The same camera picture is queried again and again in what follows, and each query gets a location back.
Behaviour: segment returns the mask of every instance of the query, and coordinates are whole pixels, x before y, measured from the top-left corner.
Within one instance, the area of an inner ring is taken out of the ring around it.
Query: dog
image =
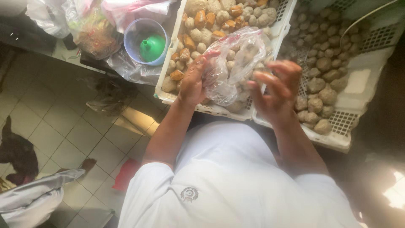
[[[0,163],[11,163],[16,173],[7,175],[6,180],[17,186],[33,181],[39,173],[34,145],[11,132],[10,116],[2,130]]]

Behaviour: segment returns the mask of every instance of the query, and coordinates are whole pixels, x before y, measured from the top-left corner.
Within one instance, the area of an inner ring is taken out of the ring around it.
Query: blue plastic container
[[[139,54],[139,46],[141,42],[147,39],[151,34],[158,34],[166,39],[166,45],[163,53],[153,62],[144,62]],[[134,20],[124,33],[124,46],[129,56],[138,63],[151,66],[162,65],[167,54],[167,49],[170,44],[170,39],[164,28],[155,20],[149,18],[139,18]]]

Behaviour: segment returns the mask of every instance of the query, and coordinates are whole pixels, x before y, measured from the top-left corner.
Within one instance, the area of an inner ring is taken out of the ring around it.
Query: white cable
[[[378,7],[377,9],[375,9],[375,10],[369,12],[368,14],[366,14],[366,15],[360,17],[360,19],[358,19],[358,20],[355,21],[353,24],[351,24],[351,26],[349,26],[349,27],[346,29],[346,31],[342,34],[342,36],[340,37],[340,41],[339,41],[339,46],[340,46],[340,48],[343,49],[343,45],[342,45],[342,38],[343,38],[343,36],[346,35],[346,33],[347,33],[354,25],[356,25],[359,21],[363,20],[364,18],[370,16],[371,14],[373,14],[373,13],[379,11],[380,9],[382,9],[382,8],[388,6],[388,5],[391,5],[392,3],[398,2],[398,1],[399,1],[399,0],[393,0],[393,1],[391,1],[391,2],[389,2],[389,3],[387,3],[387,4],[385,4],[385,5],[382,5],[382,6]]]

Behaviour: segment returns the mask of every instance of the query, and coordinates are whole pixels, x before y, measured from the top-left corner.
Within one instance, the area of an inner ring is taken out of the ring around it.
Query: dog ear
[[[8,116],[6,119],[6,124],[4,125],[2,130],[2,138],[5,139],[10,136],[11,136],[11,117]]]

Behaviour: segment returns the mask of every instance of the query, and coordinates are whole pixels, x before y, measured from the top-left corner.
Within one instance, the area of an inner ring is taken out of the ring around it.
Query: embroidered logo
[[[198,198],[198,191],[196,188],[187,187],[180,193],[180,197],[183,198],[183,202],[193,202],[193,200],[196,200],[196,198]]]

